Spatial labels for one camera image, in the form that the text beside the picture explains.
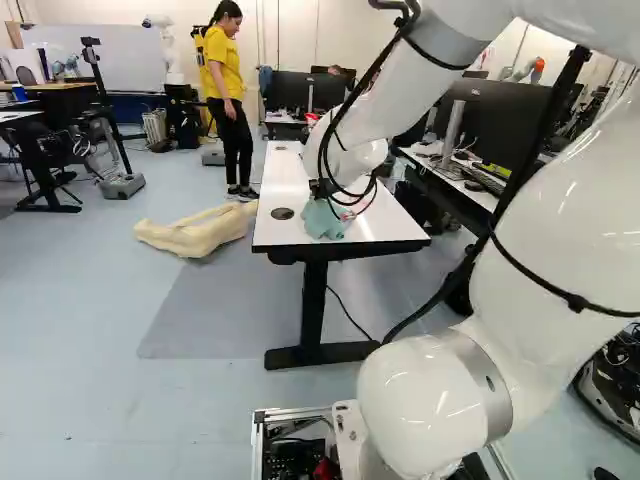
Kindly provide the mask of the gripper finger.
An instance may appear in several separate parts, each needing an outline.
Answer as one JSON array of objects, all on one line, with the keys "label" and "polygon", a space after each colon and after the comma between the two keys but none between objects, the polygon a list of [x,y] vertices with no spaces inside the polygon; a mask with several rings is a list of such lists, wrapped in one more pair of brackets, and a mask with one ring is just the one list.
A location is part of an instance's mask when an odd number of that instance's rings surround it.
[{"label": "gripper finger", "polygon": [[357,218],[357,213],[348,206],[343,206],[331,197],[326,199],[329,210],[329,218],[340,223],[349,223]]}]

